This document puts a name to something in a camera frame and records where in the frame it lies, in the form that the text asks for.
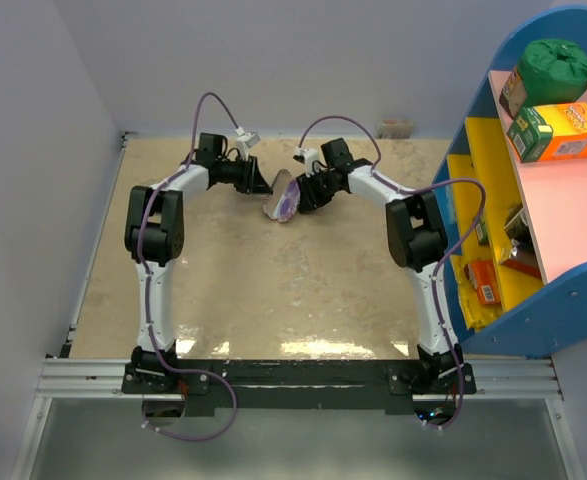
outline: yellow shelf panel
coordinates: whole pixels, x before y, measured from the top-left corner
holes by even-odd
[[[495,272],[502,298],[502,309],[506,312],[542,288],[542,280],[517,270],[498,265],[504,248],[511,241],[504,232],[508,210],[521,203],[513,166],[506,149],[502,125],[497,118],[466,119],[466,135],[477,179],[486,188],[484,219]]]
[[[476,178],[470,155],[449,155],[446,163],[450,178]],[[455,214],[461,237],[471,226],[480,206],[480,192],[475,185],[464,183],[455,183],[451,188],[453,189]],[[488,245],[480,245],[475,233],[472,233],[462,244],[462,256],[454,255],[451,257],[451,264],[458,286],[464,322],[468,328],[481,330],[502,315],[502,307],[500,305],[480,305],[471,282],[464,276],[464,266],[471,260],[492,260],[491,248]]]
[[[446,163],[449,167],[450,178],[477,178],[470,155],[449,155]],[[480,191],[470,183],[454,183],[451,188],[453,189],[455,216],[461,237],[470,228],[480,206]],[[490,260],[491,250],[488,245],[480,245],[477,242],[477,235],[472,233],[462,244],[462,255],[469,260]]]
[[[460,307],[464,315],[464,323],[475,331],[481,330],[493,323],[502,315],[501,305],[480,305],[473,285],[464,276],[464,265],[468,260],[458,255],[451,256],[451,265],[455,273],[457,292],[460,297]]]

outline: orange box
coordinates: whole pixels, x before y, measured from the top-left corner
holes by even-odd
[[[587,103],[522,108],[507,136],[522,162],[587,157]]]
[[[480,305],[497,305],[501,303],[495,267],[491,260],[469,262],[464,267],[464,274],[473,284]]]

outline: small box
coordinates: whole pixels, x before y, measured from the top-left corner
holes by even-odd
[[[522,75],[520,75],[516,65],[502,87],[499,102],[504,107],[504,110],[508,112],[509,116],[514,118],[522,108],[525,100],[526,88],[524,87]]]
[[[500,265],[518,270],[532,277],[542,278],[540,267],[537,263],[537,257],[522,245],[514,242],[511,248],[504,248],[500,258]]]
[[[489,234],[486,230],[486,222],[484,221],[484,214],[480,217],[480,222],[475,226],[475,234],[477,235],[477,243],[480,245],[489,244]]]
[[[507,136],[524,163],[587,157],[587,103],[522,108]]]
[[[491,260],[474,260],[464,267],[464,274],[470,280],[480,301],[480,305],[501,303],[500,292]]]
[[[504,224],[506,236],[511,240],[517,240],[519,243],[532,244],[531,231],[529,230],[529,221],[526,218],[524,206],[520,203],[509,211]]]

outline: pink shelf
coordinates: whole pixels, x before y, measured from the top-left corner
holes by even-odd
[[[506,132],[513,122],[498,98],[509,72],[489,73],[498,116]],[[587,92],[580,98],[587,102]],[[520,163],[506,138],[544,283],[587,262],[587,158]]]

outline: white wall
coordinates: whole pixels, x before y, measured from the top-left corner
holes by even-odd
[[[116,144],[50,0],[0,0],[0,479],[64,339]]]
[[[264,134],[342,113],[450,137],[495,49],[552,0],[54,1],[122,128],[183,133],[213,90]],[[218,112],[205,128],[228,126]]]

